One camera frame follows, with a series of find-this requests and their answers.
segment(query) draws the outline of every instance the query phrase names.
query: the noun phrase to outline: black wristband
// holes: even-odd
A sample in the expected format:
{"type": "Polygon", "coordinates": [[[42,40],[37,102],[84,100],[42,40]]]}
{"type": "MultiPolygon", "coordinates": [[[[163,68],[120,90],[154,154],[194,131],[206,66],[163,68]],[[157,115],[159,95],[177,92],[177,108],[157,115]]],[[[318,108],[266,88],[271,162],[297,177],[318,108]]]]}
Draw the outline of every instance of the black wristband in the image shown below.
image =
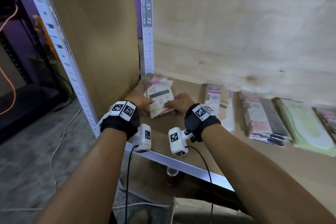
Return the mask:
{"type": "Polygon", "coordinates": [[[189,131],[191,131],[194,134],[196,140],[198,142],[201,142],[202,141],[201,134],[202,134],[203,130],[206,127],[211,126],[213,124],[221,124],[221,121],[216,116],[212,116],[212,115],[210,115],[205,120],[201,121],[199,119],[199,116],[197,116],[193,112],[193,109],[196,108],[198,105],[199,105],[199,103],[193,104],[188,109],[188,111],[185,114],[184,125],[185,125],[186,129],[188,129],[189,131]]]}
{"type": "Polygon", "coordinates": [[[103,132],[106,128],[114,128],[126,132],[127,140],[138,132],[137,127],[133,126],[130,122],[124,120],[120,116],[108,116],[105,120],[103,120],[100,126],[100,132],[103,132]]]}

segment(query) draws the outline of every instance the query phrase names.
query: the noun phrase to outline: white plastic sensor housing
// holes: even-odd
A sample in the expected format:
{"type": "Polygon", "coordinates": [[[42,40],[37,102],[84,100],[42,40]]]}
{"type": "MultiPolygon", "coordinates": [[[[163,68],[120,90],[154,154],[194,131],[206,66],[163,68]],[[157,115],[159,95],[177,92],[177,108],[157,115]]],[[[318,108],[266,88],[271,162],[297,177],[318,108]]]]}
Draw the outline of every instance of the white plastic sensor housing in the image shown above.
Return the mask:
{"type": "Polygon", "coordinates": [[[134,149],[134,152],[143,153],[151,150],[152,138],[151,138],[151,127],[147,124],[141,124],[138,132],[133,137],[133,146],[138,145],[134,149]]]}
{"type": "Polygon", "coordinates": [[[168,132],[170,150],[172,154],[180,157],[188,153],[187,139],[194,136],[193,133],[185,134],[185,130],[181,130],[179,127],[172,128],[168,132]]]}

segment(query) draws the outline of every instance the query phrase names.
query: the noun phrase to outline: white shelf frame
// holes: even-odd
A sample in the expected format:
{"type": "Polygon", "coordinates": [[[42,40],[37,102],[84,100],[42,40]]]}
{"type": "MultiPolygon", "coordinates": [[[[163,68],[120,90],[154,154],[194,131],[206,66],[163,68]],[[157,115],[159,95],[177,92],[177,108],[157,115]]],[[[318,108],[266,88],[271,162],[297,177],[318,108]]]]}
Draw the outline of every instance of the white shelf frame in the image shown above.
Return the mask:
{"type": "MultiPolygon", "coordinates": [[[[143,32],[143,49],[145,58],[145,74],[154,73],[154,58],[153,58],[153,0],[151,1],[151,14],[152,14],[152,26],[144,26],[142,23],[143,32]]],[[[97,115],[90,101],[90,97],[86,91],[83,79],[77,67],[76,61],[69,47],[66,36],[64,35],[60,20],[55,12],[54,5],[51,0],[34,0],[37,10],[46,26],[48,34],[55,46],[55,49],[60,57],[60,60],[64,66],[66,74],[68,75],[70,82],[74,88],[74,91],[80,101],[83,111],[86,115],[87,120],[97,138],[100,134],[99,128],[96,126],[98,123],[97,115]]],[[[126,143],[125,150],[131,151],[132,144],[126,143]]],[[[164,156],[157,152],[149,151],[142,153],[141,156],[153,160],[155,162],[161,163],[163,165],[172,167],[189,175],[198,177],[205,181],[209,180],[208,172],[204,169],[192,166],[185,162],[179,161],[168,156],[164,156]]],[[[229,190],[233,190],[228,180],[221,175],[211,173],[212,183],[229,190]]]]}

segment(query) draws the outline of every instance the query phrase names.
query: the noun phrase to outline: person's left hand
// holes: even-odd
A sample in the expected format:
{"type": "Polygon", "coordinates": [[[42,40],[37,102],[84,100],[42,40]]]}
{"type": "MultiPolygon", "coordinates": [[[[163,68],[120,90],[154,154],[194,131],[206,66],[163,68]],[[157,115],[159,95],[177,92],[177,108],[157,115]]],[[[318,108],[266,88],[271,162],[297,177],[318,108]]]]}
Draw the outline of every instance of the person's left hand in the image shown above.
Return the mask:
{"type": "Polygon", "coordinates": [[[125,98],[125,101],[131,101],[138,108],[139,113],[149,115],[149,105],[154,101],[153,99],[146,98],[143,94],[136,90],[131,91],[125,98]]]}

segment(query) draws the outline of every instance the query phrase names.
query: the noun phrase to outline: wrist strap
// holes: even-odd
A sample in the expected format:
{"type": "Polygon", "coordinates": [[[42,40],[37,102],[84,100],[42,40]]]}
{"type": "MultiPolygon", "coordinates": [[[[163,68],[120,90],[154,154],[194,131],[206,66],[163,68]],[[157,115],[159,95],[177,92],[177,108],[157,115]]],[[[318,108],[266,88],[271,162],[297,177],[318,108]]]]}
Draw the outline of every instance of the wrist strap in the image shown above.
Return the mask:
{"type": "Polygon", "coordinates": [[[97,124],[100,132],[105,128],[115,128],[127,134],[127,140],[137,132],[140,126],[140,116],[135,104],[130,101],[117,101],[107,111],[97,124]]]}
{"type": "Polygon", "coordinates": [[[203,130],[213,124],[221,124],[220,120],[215,116],[214,111],[204,104],[193,104],[185,114],[185,128],[191,131],[196,140],[201,142],[201,134],[203,130]]]}

